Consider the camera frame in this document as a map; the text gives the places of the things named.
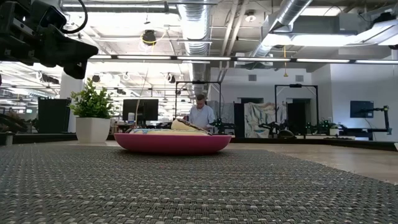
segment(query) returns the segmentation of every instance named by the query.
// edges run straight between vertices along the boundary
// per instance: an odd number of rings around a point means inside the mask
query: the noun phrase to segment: man
[[[203,94],[197,95],[197,105],[191,108],[189,113],[189,122],[209,131],[216,118],[213,109],[205,104],[206,98]]]

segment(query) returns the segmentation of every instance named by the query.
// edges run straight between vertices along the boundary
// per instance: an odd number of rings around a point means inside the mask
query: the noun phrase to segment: plant on desk
[[[76,135],[80,142],[105,142],[114,113],[111,94],[105,88],[96,91],[91,79],[87,79],[82,91],[71,92],[73,104],[69,107],[78,116]]]

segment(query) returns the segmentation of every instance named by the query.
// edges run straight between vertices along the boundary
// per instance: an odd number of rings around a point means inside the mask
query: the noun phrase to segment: pink bowl
[[[116,133],[118,144],[132,152],[210,154],[224,149],[232,136],[176,136]]]

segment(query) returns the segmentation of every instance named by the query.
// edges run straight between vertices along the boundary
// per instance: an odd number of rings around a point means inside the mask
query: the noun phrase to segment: computer monitor
[[[138,100],[123,100],[123,121],[129,113],[136,113]],[[137,119],[139,121],[157,121],[159,100],[139,100]]]
[[[373,101],[351,101],[349,106],[350,118],[373,118]]]

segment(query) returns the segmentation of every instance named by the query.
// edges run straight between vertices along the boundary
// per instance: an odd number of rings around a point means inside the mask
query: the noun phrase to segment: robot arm
[[[85,77],[87,61],[98,48],[65,36],[82,30],[63,30],[67,23],[54,6],[40,0],[0,0],[0,61],[41,63],[46,67],[61,66],[73,78]]]

